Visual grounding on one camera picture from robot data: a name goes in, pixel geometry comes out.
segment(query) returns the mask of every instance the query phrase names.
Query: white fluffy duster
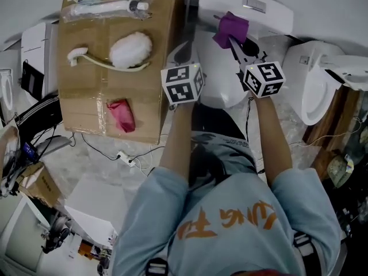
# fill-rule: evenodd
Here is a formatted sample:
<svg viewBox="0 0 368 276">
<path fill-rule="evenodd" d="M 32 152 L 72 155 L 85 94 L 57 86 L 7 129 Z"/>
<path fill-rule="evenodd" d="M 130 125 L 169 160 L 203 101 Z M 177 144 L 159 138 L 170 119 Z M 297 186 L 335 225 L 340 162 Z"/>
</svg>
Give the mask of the white fluffy duster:
<svg viewBox="0 0 368 276">
<path fill-rule="evenodd" d="M 151 39 L 140 32 L 117 41 L 110 50 L 110 61 L 117 68 L 134 67 L 149 57 L 152 51 Z"/>
</svg>

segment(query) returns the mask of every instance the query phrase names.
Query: power strip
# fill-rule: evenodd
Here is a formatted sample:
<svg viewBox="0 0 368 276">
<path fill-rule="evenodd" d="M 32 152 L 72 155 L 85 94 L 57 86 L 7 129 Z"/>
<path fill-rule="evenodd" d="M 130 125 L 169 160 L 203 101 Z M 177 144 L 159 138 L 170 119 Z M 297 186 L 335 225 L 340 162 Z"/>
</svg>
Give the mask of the power strip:
<svg viewBox="0 0 368 276">
<path fill-rule="evenodd" d="M 119 151 L 117 154 L 120 155 L 120 159 L 129 167 L 134 167 L 136 165 L 136 162 L 132 160 L 132 157 L 127 155 L 124 151 Z"/>
</svg>

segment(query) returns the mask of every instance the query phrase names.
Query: person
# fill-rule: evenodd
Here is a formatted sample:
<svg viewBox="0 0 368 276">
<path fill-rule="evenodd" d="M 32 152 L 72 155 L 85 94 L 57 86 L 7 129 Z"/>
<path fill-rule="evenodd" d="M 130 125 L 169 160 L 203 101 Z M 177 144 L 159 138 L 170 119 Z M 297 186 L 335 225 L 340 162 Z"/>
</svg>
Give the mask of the person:
<svg viewBox="0 0 368 276">
<path fill-rule="evenodd" d="M 271 98 L 255 102 L 268 185 L 225 111 L 179 105 L 114 245 L 114 276 L 331 272 L 340 226 L 329 198 L 314 169 L 293 168 Z"/>
</svg>

